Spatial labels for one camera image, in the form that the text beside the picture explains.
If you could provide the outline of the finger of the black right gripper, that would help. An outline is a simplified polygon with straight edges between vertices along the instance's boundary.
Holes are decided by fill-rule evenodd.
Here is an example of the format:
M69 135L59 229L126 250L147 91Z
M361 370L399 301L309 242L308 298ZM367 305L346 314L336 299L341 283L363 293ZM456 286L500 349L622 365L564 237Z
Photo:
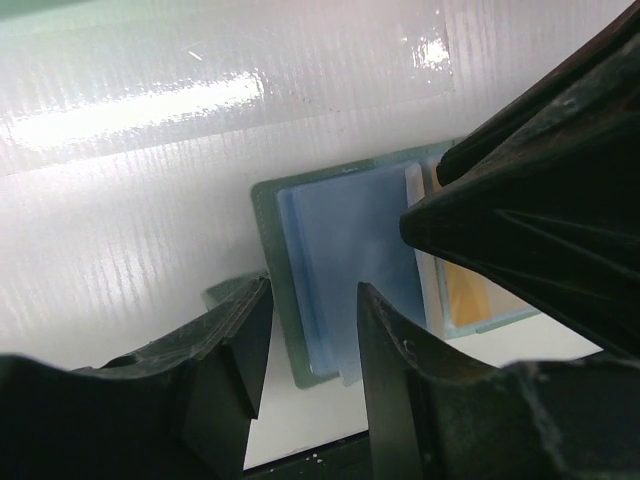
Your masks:
M630 89L636 67L630 56L638 46L639 3L635 1L524 94L449 149L436 168L439 183L453 183L510 141L536 139Z
M624 357L639 353L639 70L630 89L510 141L401 218L410 246L480 273Z

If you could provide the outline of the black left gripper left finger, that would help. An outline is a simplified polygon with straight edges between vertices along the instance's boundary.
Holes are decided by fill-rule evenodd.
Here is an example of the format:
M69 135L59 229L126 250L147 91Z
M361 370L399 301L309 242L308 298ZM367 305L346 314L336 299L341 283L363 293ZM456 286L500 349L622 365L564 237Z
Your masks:
M269 279L100 368L1 358L5 479L238 479L258 416L273 319Z

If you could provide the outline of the grey-green card holder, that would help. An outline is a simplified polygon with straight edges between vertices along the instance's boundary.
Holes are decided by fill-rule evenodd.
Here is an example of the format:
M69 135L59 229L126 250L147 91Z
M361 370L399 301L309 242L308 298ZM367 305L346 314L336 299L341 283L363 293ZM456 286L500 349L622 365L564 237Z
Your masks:
M405 244L401 215L438 188L442 142L255 184L250 199L297 387L361 377L357 288L373 285L407 319L449 340L535 314L485 279L491 317L457 328L442 260Z

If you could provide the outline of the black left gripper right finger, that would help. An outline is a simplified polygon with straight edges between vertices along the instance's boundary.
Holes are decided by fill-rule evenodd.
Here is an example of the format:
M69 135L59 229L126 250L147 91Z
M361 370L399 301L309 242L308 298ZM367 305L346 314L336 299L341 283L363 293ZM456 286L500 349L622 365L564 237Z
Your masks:
M635 479L639 365L591 355L496 368L357 289L378 479Z

